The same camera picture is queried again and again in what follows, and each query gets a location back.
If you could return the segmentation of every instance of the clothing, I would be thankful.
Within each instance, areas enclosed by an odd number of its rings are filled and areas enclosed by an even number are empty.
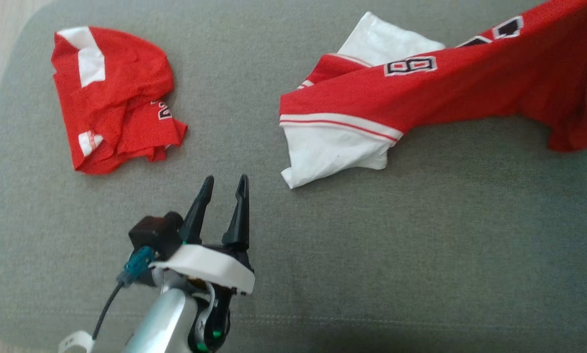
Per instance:
[[[166,158],[187,126],[159,99],[174,89],[166,54],[129,33],[63,29],[51,63],[75,170],[107,174],[130,158]]]
[[[522,114],[552,129],[552,150],[587,148],[587,0],[551,0],[454,49],[378,66],[350,55],[324,55],[281,97],[291,188],[382,169],[387,149],[420,125]]]

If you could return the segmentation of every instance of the red garment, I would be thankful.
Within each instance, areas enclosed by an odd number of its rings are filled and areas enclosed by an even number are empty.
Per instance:
[[[158,100],[174,89],[166,54],[132,34],[74,27],[55,34],[51,63],[75,170],[107,174],[130,158],[166,158],[187,126]]]
[[[551,0],[455,49],[368,66],[324,55],[281,97],[281,125],[395,143],[418,125],[522,114],[552,128],[551,149],[587,148],[587,0]]]

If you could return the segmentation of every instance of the gray upholstered ottoman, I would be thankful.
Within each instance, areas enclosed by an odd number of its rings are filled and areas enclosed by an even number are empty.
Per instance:
[[[546,148],[523,118],[417,129],[389,166],[289,190],[280,94],[365,11],[447,45],[538,3],[60,0],[27,24],[0,88],[0,339],[53,348],[92,330],[143,215],[217,187],[218,241],[251,181],[255,294],[233,300],[225,352],[587,352],[587,151]],[[161,163],[73,172],[49,62],[53,32],[113,27],[168,54],[191,134]],[[99,352],[153,303],[120,293]]]

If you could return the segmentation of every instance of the black cable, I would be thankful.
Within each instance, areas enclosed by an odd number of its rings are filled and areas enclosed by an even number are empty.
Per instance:
[[[93,340],[97,340],[97,336],[99,335],[99,329],[101,329],[101,323],[103,322],[103,318],[105,317],[105,313],[108,312],[108,308],[110,307],[112,300],[114,300],[114,297],[117,296],[117,293],[119,292],[119,290],[121,288],[123,288],[123,283],[118,283],[116,288],[114,288],[114,291],[112,291],[110,298],[107,300],[107,302],[105,302],[105,305],[103,306],[103,309],[101,310],[101,315],[99,315],[98,324],[95,326],[95,331],[93,331]]]

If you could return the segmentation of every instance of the cable connector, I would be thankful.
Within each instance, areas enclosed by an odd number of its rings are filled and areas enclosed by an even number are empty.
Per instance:
[[[143,246],[130,256],[130,259],[123,266],[123,271],[117,276],[117,282],[122,284],[123,288],[129,287],[148,270],[150,263],[155,260],[154,250],[149,246]]]

